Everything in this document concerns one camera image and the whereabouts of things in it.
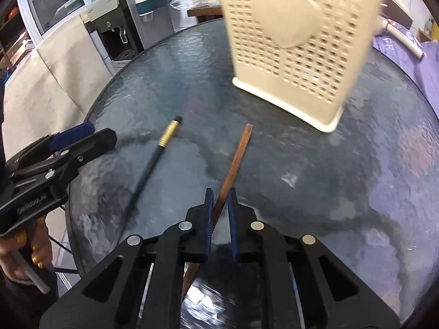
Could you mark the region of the person's left hand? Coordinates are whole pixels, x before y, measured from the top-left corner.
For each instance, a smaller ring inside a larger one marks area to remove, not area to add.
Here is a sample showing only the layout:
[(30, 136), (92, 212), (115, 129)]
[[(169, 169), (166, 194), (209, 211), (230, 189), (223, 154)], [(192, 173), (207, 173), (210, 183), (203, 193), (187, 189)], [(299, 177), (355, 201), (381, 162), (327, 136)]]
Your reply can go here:
[(39, 218), (30, 230), (20, 230), (14, 235), (1, 238), (1, 270), (12, 281), (29, 281), (22, 265), (13, 257), (22, 251), (23, 258), (41, 270), (52, 265), (53, 253), (45, 217)]

